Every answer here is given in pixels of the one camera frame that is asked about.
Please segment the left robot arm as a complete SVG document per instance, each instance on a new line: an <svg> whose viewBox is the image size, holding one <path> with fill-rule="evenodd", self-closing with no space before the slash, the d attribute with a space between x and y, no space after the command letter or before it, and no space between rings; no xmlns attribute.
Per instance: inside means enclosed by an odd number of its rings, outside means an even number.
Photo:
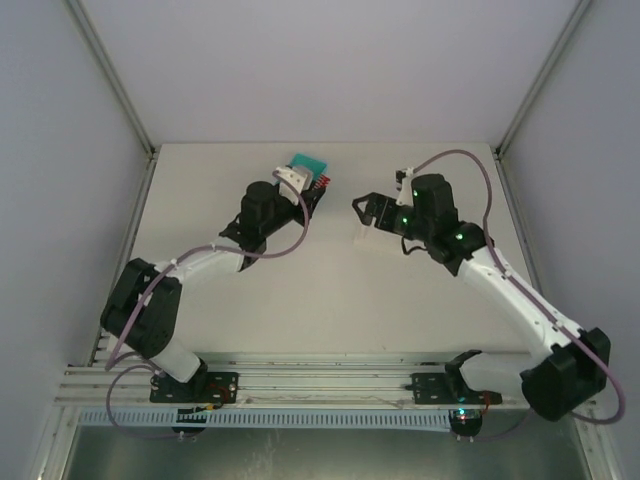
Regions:
<svg viewBox="0 0 640 480"><path fill-rule="evenodd" d="M218 238L176 259L156 264L129 261L109 296L101 326L117 343L105 368L125 359L128 346L153 372L153 403L204 403L229 400L224 385L214 381L204 360L184 347L175 334L185 287L217 275L240 273L267 257L269 236L296 222L307 228L326 192L326 177L298 191L293 181L251 183L236 217Z"/></svg>

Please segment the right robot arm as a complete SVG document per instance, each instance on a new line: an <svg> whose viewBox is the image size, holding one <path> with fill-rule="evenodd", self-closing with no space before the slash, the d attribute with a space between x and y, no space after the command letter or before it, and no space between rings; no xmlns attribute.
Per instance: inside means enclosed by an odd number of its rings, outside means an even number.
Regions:
<svg viewBox="0 0 640 480"><path fill-rule="evenodd" d="M475 289L524 342L527 356L469 350L449 361L445 378L459 402L491 392L522 398L540 417L558 421L604 389L611 347L606 334L560 314L509 267L483 228L460 220L442 175L404 180L399 199L369 193L352 207L362 225L414 242Z"/></svg>

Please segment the teal plastic bin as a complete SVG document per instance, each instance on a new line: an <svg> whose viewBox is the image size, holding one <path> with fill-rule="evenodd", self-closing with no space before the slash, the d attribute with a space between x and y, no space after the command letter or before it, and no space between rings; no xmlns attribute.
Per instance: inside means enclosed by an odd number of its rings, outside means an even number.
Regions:
<svg viewBox="0 0 640 480"><path fill-rule="evenodd" d="M326 172L328 164L324 161L312 158L302 153L296 153L288 163L291 168L302 167L308 169L314 176L322 175Z"/></svg>

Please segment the white peg fixture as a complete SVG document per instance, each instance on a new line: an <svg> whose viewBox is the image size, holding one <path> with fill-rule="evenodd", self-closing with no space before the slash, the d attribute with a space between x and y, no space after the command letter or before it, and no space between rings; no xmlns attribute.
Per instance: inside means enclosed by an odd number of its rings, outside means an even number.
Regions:
<svg viewBox="0 0 640 480"><path fill-rule="evenodd" d="M379 254L403 256L401 237L390 232L361 225L354 237L354 246Z"/></svg>

